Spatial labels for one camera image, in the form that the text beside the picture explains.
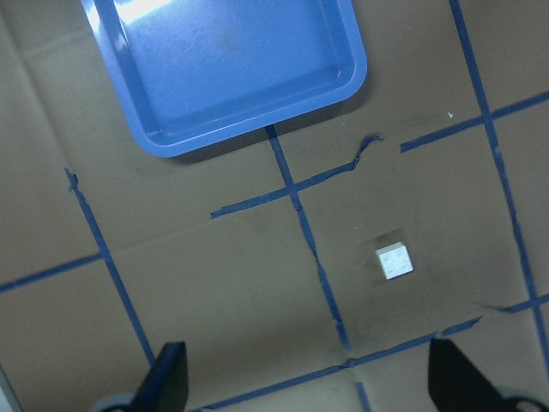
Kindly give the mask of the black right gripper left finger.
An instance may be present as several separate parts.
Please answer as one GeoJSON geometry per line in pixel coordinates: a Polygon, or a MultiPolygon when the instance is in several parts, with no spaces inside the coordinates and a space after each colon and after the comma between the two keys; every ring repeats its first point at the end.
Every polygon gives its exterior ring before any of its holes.
{"type": "Polygon", "coordinates": [[[130,402],[130,411],[184,411],[189,398],[185,342],[166,343],[130,402]]]}

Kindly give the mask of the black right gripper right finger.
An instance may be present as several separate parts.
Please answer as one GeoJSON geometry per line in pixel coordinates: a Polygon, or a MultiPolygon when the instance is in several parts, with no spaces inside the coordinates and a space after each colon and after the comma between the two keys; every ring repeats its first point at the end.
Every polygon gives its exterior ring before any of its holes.
{"type": "Polygon", "coordinates": [[[516,411],[450,339],[432,339],[428,393],[438,411],[516,411]]]}

